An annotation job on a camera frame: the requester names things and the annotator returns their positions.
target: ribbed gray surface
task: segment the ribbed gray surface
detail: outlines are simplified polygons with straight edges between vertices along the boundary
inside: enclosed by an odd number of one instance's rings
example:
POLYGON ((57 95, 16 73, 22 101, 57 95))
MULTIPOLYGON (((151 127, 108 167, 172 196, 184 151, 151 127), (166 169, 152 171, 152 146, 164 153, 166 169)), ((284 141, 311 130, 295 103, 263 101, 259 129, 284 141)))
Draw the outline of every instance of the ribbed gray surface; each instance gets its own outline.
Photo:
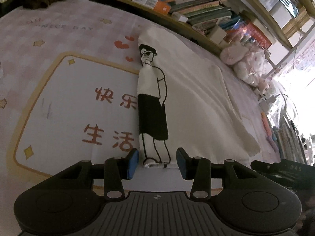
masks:
MULTIPOLYGON (((23 233, 22 236, 33 236, 23 233)), ((105 205, 89 226, 68 236, 244 236, 223 224, 209 205, 183 192, 138 193, 105 205)), ((279 236, 293 236, 292 231, 279 236)))

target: black skirt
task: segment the black skirt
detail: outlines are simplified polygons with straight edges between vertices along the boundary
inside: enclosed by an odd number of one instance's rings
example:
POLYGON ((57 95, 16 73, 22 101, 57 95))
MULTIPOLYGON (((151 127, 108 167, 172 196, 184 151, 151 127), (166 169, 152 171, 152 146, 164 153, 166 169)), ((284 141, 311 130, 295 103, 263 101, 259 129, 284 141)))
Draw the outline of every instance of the black skirt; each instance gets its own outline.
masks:
POLYGON ((165 105, 161 106, 160 99, 147 94, 138 95, 139 132, 149 134, 156 140, 167 140, 165 105))

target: chinese character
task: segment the chinese character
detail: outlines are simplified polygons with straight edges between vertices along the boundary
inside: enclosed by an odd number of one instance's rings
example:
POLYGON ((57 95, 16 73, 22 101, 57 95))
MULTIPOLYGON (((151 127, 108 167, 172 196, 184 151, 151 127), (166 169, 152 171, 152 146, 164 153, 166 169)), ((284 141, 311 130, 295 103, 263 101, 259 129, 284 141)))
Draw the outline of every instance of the chinese character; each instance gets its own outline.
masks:
POLYGON ((105 93, 103 95, 101 95, 102 93, 102 87, 100 89, 96 88, 95 89, 95 92, 97 93, 96 95, 96 100, 99 100, 100 96, 102 97, 100 100, 103 101, 105 98, 106 100, 111 103, 110 99, 113 99, 113 94, 114 92, 112 90, 110 90, 109 88, 107 88, 105 90, 105 93))
POLYGON ((124 151, 124 152, 130 152, 132 149, 133 149, 133 146, 132 144, 129 142, 130 141, 133 141, 134 139, 129 137, 129 135, 132 135, 132 133, 130 132, 121 132, 122 134, 124 134, 125 136, 120 136, 120 137, 117 137, 117 136, 113 136, 114 139, 124 139, 124 141, 122 141, 120 144, 118 143, 118 141, 113 145, 113 148, 117 147, 119 145, 119 148, 120 150, 124 151))
POLYGON ((99 129, 98 126, 97 126, 97 124, 95 125, 95 128, 94 128, 94 127, 90 127, 90 125, 88 124, 88 125, 85 127, 84 132, 86 132, 88 129, 94 130, 94 133, 87 133, 89 136, 92 136, 93 138, 92 138, 92 140, 85 140, 85 139, 82 139, 82 141, 83 141, 83 142, 86 142, 86 143, 92 143, 92 144, 101 145, 102 143, 96 141, 96 138, 97 138, 97 137, 102 137, 101 135, 97 134, 97 131, 104 132, 104 130, 99 129))
POLYGON ((131 98, 134 98, 135 100, 137 99, 135 96, 128 95, 128 94, 124 94, 124 95, 122 96, 122 100, 123 100, 124 102, 121 102, 121 103, 120 103, 120 106, 122 106, 123 104, 125 104, 125 102, 127 102, 127 105, 125 105, 125 106, 123 106, 123 107, 126 107, 126 108, 129 109, 131 104, 137 104, 136 101, 131 101, 131 98))

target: yellow star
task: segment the yellow star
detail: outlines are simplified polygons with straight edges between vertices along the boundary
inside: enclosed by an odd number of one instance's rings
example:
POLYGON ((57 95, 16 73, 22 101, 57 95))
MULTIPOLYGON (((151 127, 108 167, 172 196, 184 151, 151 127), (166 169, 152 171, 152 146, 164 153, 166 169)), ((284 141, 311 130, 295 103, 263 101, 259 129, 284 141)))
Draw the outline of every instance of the yellow star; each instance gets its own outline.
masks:
POLYGON ((45 43, 45 42, 44 42, 43 40, 38 40, 38 41, 34 42, 33 46, 34 46, 34 47, 35 47, 35 46, 40 47, 40 46, 42 46, 44 43, 45 43))
POLYGON ((102 19, 102 20, 100 20, 100 22, 103 22, 104 24, 111 24, 111 20, 109 20, 109 19, 102 19))
POLYGON ((26 149, 24 150, 24 153, 25 153, 26 159, 28 159, 28 158, 30 158, 31 156, 33 156, 34 153, 33 153, 32 146, 30 145, 28 148, 26 148, 26 149))
POLYGON ((74 61, 74 59, 70 59, 70 60, 68 60, 68 63, 69 63, 69 65, 72 65, 75 63, 75 61, 74 61))
POLYGON ((0 108, 4 109, 6 104, 7 104, 7 101, 5 99, 0 100, 0 108))

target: yellow diamond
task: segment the yellow diamond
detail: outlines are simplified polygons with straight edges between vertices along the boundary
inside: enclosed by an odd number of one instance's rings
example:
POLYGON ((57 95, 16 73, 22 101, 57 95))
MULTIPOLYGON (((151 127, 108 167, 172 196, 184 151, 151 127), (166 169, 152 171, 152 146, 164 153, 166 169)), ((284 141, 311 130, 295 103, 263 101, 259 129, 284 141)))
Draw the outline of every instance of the yellow diamond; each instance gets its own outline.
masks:
POLYGON ((25 153, 26 159, 28 159, 28 158, 30 158, 31 156, 33 156, 34 153, 33 153, 32 146, 30 145, 28 148, 26 148, 26 149, 24 150, 24 153, 25 153))
POLYGON ((70 60, 68 60, 68 63, 69 63, 69 65, 72 65, 75 63, 75 61, 74 61, 74 59, 70 59, 70 60))

